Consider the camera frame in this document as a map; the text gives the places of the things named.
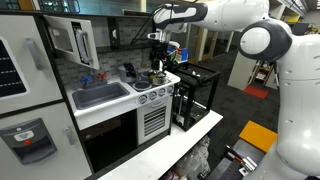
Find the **refrigerator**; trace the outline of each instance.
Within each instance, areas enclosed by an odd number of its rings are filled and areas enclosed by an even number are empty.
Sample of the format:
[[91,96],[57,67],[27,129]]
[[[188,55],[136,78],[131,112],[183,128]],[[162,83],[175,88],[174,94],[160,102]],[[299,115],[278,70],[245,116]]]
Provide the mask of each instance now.
[[0,179],[85,179],[92,173],[41,18],[0,14],[0,25]]

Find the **white table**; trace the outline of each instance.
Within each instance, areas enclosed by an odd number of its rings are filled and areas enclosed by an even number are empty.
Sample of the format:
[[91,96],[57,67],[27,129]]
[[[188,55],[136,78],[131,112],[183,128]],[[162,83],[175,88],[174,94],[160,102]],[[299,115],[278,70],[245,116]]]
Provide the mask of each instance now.
[[161,139],[99,180],[159,179],[221,119],[221,115],[210,111],[187,132],[173,124],[170,136]]

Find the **orange mat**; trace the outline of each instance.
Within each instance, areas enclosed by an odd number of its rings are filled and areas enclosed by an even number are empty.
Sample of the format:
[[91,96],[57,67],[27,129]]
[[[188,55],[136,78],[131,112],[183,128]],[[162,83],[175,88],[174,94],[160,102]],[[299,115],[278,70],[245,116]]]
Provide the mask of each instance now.
[[258,98],[264,99],[267,97],[267,95],[269,94],[269,92],[267,90],[261,89],[261,88],[257,88],[254,86],[247,86],[243,92],[250,94],[252,96],[256,96]]
[[278,134],[249,120],[239,137],[258,149],[267,152],[277,139]]

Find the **stove knob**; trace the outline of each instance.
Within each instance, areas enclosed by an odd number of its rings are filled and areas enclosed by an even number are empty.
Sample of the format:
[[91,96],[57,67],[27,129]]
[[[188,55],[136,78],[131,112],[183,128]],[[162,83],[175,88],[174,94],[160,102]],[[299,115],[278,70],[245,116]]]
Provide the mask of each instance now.
[[169,86],[169,87],[167,88],[167,92],[168,92],[168,94],[173,93],[173,86]]
[[157,93],[154,92],[154,91],[149,94],[149,99],[150,100],[154,100],[156,97],[157,97]]
[[164,88],[159,90],[159,96],[162,97],[166,94],[166,90]]
[[139,101],[140,104],[146,103],[147,100],[148,100],[148,98],[147,98],[146,95],[142,95],[142,96],[140,96],[139,99],[138,99],[138,101]]

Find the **toy kitchen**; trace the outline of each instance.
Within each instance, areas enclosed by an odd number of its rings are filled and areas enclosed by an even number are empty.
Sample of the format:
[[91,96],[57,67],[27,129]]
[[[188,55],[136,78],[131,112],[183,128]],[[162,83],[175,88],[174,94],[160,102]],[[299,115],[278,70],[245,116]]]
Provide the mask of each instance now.
[[170,135],[180,78],[130,44],[145,20],[0,13],[0,179],[99,178]]

